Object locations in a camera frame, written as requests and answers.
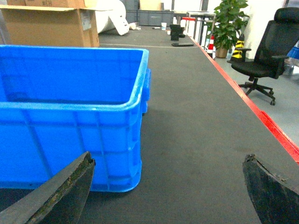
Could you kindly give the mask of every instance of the table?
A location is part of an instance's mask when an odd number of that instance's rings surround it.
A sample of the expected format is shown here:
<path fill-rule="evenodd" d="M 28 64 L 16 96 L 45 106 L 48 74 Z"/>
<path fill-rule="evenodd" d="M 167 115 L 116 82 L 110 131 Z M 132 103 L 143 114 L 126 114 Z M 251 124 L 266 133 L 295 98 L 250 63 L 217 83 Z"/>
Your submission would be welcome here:
<path fill-rule="evenodd" d="M 296 162 L 199 47 L 172 47 L 151 27 L 105 32 L 100 43 L 149 49 L 151 100 L 140 184 L 123 194 L 91 192 L 80 224 L 258 224 L 242 173 L 247 154 L 299 182 Z M 26 193 L 1 189 L 1 210 Z"/>
<path fill-rule="evenodd" d="M 199 11 L 199 12 L 188 11 L 187 12 L 187 17 L 195 18 L 193 39 L 195 39 L 197 25 L 198 25 L 198 22 L 199 22 L 199 38 L 196 41 L 201 46 L 205 46 L 206 42 L 205 41 L 202 42 L 203 32 L 204 32 L 204 30 L 203 30 L 204 22 L 209 22 L 209 23 L 212 24 L 212 27 L 211 27 L 210 31 L 213 32 L 216 14 L 212 13 L 212 12 L 208 12 L 208 11 Z"/>
<path fill-rule="evenodd" d="M 182 18 L 187 16 L 187 11 L 174 11 L 174 16 L 177 18 L 177 24 L 180 24 Z"/>

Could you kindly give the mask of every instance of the red floor edge strip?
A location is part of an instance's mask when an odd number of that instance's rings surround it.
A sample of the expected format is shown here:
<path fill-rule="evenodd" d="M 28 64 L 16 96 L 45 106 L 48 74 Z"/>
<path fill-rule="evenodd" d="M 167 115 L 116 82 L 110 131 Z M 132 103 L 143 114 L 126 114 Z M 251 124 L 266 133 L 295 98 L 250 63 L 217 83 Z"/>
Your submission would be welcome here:
<path fill-rule="evenodd" d="M 212 59 L 203 48 L 192 39 L 193 42 L 204 52 L 210 62 L 220 72 L 220 74 L 226 79 L 231 87 L 238 93 L 243 101 L 249 106 L 253 113 L 261 120 L 261 122 L 269 129 L 279 143 L 285 148 L 285 150 L 291 155 L 291 157 L 299 164 L 299 147 L 282 131 L 282 129 L 272 120 L 272 118 L 264 111 L 261 111 L 250 98 L 246 96 L 243 90 L 238 84 L 220 67 L 220 65 Z"/>

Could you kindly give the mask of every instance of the crate rim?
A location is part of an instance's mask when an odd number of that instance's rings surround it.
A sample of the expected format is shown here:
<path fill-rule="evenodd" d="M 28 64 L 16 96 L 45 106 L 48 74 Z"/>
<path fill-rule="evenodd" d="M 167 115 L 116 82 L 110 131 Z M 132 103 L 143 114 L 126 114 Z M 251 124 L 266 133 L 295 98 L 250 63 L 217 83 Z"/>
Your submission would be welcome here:
<path fill-rule="evenodd" d="M 35 48 L 35 49 L 79 49 L 79 50 L 132 50 L 142 51 L 140 66 L 134 82 L 130 99 L 119 105 L 92 105 L 92 104 L 59 104 L 59 103 L 24 103 L 24 102 L 0 102 L 0 109 L 20 109 L 20 110 L 60 110 L 60 111 L 101 111 L 101 112 L 119 112 L 128 111 L 141 101 L 143 85 L 137 85 L 144 82 L 148 67 L 149 51 L 141 48 L 80 48 L 80 47 L 52 47 L 52 46 L 25 46 L 25 45 L 0 45 L 0 48 Z"/>

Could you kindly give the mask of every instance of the cardboard box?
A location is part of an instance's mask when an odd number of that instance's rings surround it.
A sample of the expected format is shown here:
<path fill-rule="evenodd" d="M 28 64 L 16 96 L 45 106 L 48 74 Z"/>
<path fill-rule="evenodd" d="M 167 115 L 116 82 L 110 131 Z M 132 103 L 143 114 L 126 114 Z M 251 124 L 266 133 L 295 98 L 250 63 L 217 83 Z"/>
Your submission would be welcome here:
<path fill-rule="evenodd" d="M 140 0 L 141 10 L 161 11 L 161 0 Z"/>
<path fill-rule="evenodd" d="M 98 47 L 95 11 L 89 9 L 0 5 L 11 43 L 16 45 Z"/>
<path fill-rule="evenodd" d="M 85 8 L 84 0 L 25 0 L 26 6 Z"/>
<path fill-rule="evenodd" d="M 25 0 L 7 0 L 7 4 L 11 6 L 25 6 Z"/>

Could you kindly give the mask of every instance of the green leaves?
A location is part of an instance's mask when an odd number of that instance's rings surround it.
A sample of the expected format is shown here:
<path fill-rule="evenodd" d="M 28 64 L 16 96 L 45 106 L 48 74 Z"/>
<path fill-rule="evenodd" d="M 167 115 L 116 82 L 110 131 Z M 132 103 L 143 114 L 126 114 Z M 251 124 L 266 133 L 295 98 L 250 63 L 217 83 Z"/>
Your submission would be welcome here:
<path fill-rule="evenodd" d="M 247 6 L 247 0 L 222 0 L 214 9 L 216 17 L 213 35 L 216 48 L 230 49 L 236 44 L 237 33 L 240 34 L 240 29 L 248 23 L 243 18 L 249 17 L 240 9 Z"/>

